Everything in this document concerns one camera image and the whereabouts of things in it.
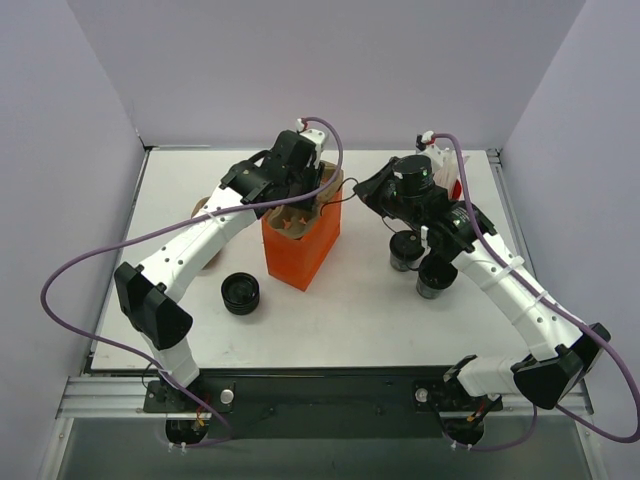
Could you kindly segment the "brown cardboard cup carrier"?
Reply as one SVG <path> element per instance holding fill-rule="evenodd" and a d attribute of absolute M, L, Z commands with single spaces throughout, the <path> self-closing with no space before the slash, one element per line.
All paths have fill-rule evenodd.
<path fill-rule="evenodd" d="M 325 205 L 341 192 L 341 182 L 344 180 L 344 172 L 342 169 L 337 169 L 336 164 L 322 161 L 321 165 L 324 167 L 321 185 L 328 183 L 329 187 L 312 201 L 311 210 L 307 211 L 290 205 L 277 207 L 266 215 L 266 226 L 292 240 L 300 240 L 311 232 L 319 221 L 321 213 L 327 210 Z"/>

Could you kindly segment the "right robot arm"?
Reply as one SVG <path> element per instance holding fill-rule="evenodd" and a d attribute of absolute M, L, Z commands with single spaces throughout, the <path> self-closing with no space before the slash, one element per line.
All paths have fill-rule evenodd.
<path fill-rule="evenodd" d="M 435 183 L 429 157 L 393 157 L 354 191 L 380 217 L 426 228 L 428 254 L 419 267 L 423 284 L 466 275 L 525 341 L 524 358 L 469 355 L 452 367 L 443 384 L 450 405 L 464 408 L 477 397 L 515 393 L 551 410 L 591 369 L 600 346 L 551 310 L 539 284 L 527 290 L 519 283 L 520 278 L 535 282 L 523 259 L 508 249 L 481 210 L 449 199 Z"/>

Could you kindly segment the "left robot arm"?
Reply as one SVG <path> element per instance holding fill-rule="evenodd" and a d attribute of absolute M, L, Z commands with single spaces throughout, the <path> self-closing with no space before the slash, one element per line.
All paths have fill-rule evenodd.
<path fill-rule="evenodd" d="M 137 266 L 122 263 L 114 273 L 122 313 L 148 344 L 161 370 L 174 380 L 168 400 L 190 411 L 203 386 L 188 344 L 192 317 L 179 305 L 191 282 L 231 239 L 277 202 L 293 198 L 311 207 L 324 167 L 326 135 L 317 129 L 285 130 L 274 145 L 231 166 L 199 213 L 203 221 L 166 242 Z"/>

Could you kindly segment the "black cup lid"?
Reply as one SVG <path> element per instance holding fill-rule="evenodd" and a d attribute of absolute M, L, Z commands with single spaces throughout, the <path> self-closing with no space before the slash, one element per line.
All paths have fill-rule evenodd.
<path fill-rule="evenodd" d="M 420 237 L 411 230 L 396 232 L 389 241 L 390 253 L 400 260 L 415 261 L 424 255 Z"/>

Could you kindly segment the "orange paper bag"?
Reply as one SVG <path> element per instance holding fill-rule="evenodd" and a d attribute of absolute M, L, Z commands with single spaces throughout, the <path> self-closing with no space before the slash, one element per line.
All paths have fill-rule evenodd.
<path fill-rule="evenodd" d="M 306 291 L 341 233 L 344 174 L 325 190 L 311 212 L 277 207 L 261 220 L 268 274 Z"/>

